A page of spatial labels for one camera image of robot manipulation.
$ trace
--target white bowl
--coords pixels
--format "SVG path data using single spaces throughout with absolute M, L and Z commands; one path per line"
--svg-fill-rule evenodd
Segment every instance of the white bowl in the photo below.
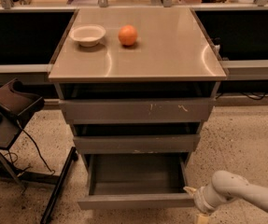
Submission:
M 106 34 L 106 29 L 100 25 L 82 25 L 72 29 L 69 36 L 82 47 L 96 46 Z

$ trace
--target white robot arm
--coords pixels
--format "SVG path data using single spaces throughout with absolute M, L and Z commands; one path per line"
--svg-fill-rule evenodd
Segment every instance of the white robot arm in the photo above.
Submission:
M 211 214 L 218 206 L 238 198 L 268 213 L 268 188 L 250 184 L 244 177 L 227 171 L 215 172 L 211 183 L 197 189 L 193 198 L 196 207 L 204 214 Z

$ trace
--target cable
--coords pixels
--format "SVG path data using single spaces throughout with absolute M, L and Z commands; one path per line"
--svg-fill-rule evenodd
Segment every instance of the cable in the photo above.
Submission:
M 12 160 L 12 156 L 11 156 L 11 154 L 15 156 L 15 158 L 16 158 L 15 161 Z M 19 158 L 19 156 L 18 156 L 16 153 L 13 153 L 13 152 L 10 152 L 10 151 L 8 151 L 7 154 L 4 155 L 4 157 L 5 157 L 6 155 L 8 155 L 8 156 L 10 157 L 11 164 L 14 164 L 14 163 L 18 160 L 18 158 Z
M 54 175 L 55 174 L 55 170 L 51 170 L 50 168 L 49 168 L 49 166 L 48 166 L 48 164 L 47 164 L 47 162 L 45 161 L 45 159 L 42 157 L 42 155 L 41 155 L 41 153 L 40 153 L 40 149 L 39 149 L 39 147 L 38 147 L 38 145 L 37 145 L 37 143 L 36 143 L 36 141 L 34 140 L 34 138 L 28 133 L 28 132 L 26 132 L 23 128 L 22 128 L 22 126 L 21 126 L 21 124 L 20 124 L 20 122 L 18 121 L 18 125 L 19 125 L 19 127 L 20 127 L 20 129 L 32 140 L 32 142 L 34 143 L 34 145 L 35 145 L 35 147 L 36 147 L 36 149 L 37 149 L 37 151 L 38 151 L 38 155 L 39 155 L 39 157 L 40 157 L 40 159 L 44 162 L 44 164 L 47 166 L 47 168 L 49 169 L 49 171 L 52 173 L 51 175 Z
M 268 92 L 265 92 L 263 94 L 256 94 L 254 92 L 247 94 L 247 93 L 241 92 L 241 94 L 245 95 L 249 99 L 256 100 L 256 101 L 262 100 L 264 97 L 268 97 L 267 95 Z
M 24 168 L 24 169 L 18 169 L 18 170 L 19 170 L 19 173 L 17 174 L 17 177 L 22 176 L 22 175 L 25 173 L 25 171 L 27 171 L 29 168 L 32 168 L 32 166 L 29 165 L 29 166 L 27 166 L 27 167 Z
M 222 96 L 224 93 L 222 92 L 222 93 L 220 93 L 219 95 L 217 95 L 216 96 L 216 100 L 220 97 L 220 96 Z

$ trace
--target gray cabinet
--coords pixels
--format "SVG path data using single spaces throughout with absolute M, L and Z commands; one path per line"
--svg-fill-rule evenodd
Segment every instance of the gray cabinet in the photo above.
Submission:
M 155 49 L 150 46 L 151 39 L 145 37 L 139 41 L 141 49 L 132 50 L 121 46 L 114 36 L 118 27 L 114 16 L 122 20 L 128 12 L 136 16 L 133 22 L 140 21 L 136 26 L 140 25 L 141 36 L 150 33 L 141 19 L 154 14 L 166 21 L 171 14 L 173 20 L 167 22 L 167 28 L 187 36 L 192 30 L 200 39 L 194 42 L 199 47 L 184 53 L 188 62 L 171 59 L 167 63 L 168 52 L 164 59 L 153 56 L 151 63 L 144 61 L 141 58 L 151 56 Z M 107 19 L 107 38 L 99 49 L 106 50 L 95 59 L 104 61 L 99 56 L 108 55 L 110 73 L 104 76 L 103 63 L 91 67 L 88 49 L 79 49 L 67 38 L 49 74 L 88 172 L 87 187 L 78 193 L 78 204 L 82 209 L 193 206 L 193 199 L 183 190 L 187 185 L 185 167 L 197 148 L 219 82 L 226 75 L 186 7 L 83 8 L 74 26 L 97 23 L 102 17 Z M 178 27 L 182 22 L 186 26 Z M 154 26 L 151 33 L 158 33 L 156 29 Z M 164 30 L 161 33 L 166 44 L 187 47 L 188 41 L 182 42 Z M 173 52 L 180 58 L 178 48 Z M 136 69 L 130 73 L 121 68 L 120 61 Z

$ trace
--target speckled floor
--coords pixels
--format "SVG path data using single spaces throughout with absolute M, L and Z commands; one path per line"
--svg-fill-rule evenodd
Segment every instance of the speckled floor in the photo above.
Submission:
M 59 110 L 35 114 L 26 130 L 38 143 L 49 166 L 63 168 L 72 134 Z M 199 188 L 209 182 L 217 170 L 243 175 L 250 182 L 268 187 L 268 104 L 237 104 L 219 99 L 203 127 L 202 139 L 186 169 L 190 186 Z M 24 134 L 11 149 L 18 154 L 16 165 L 28 165 L 35 172 L 46 173 L 34 145 Z M 138 210 L 80 210 L 77 200 L 83 195 L 87 172 L 82 159 L 74 162 L 57 202 L 51 223 L 124 224 L 124 223 L 193 223 L 195 208 Z M 0 223 L 39 223 L 52 192 L 52 186 L 30 184 L 21 194 L 14 182 L 0 181 Z M 212 215 L 211 224 L 268 224 L 268 214 L 245 201 L 223 205 Z

